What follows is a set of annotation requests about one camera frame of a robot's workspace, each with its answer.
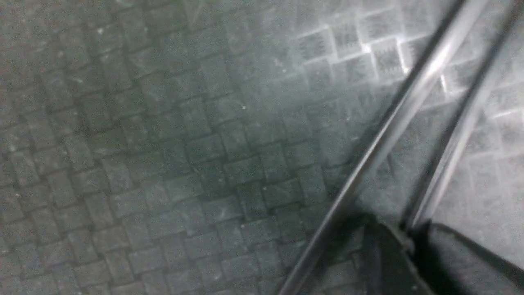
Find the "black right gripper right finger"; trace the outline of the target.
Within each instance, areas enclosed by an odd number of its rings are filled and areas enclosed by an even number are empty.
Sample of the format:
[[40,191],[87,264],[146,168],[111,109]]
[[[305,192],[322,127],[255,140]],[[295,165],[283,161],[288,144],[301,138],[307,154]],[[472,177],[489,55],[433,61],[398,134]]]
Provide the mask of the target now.
[[522,268],[443,224],[430,224],[417,236],[414,261],[437,295],[524,292]]

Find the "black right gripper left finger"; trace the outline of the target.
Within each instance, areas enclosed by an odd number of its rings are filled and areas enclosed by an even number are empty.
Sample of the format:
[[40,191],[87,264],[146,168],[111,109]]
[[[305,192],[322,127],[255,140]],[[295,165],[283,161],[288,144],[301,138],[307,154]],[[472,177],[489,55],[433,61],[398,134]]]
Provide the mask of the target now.
[[411,260],[406,240],[378,220],[364,224],[361,275],[367,295],[433,295]]

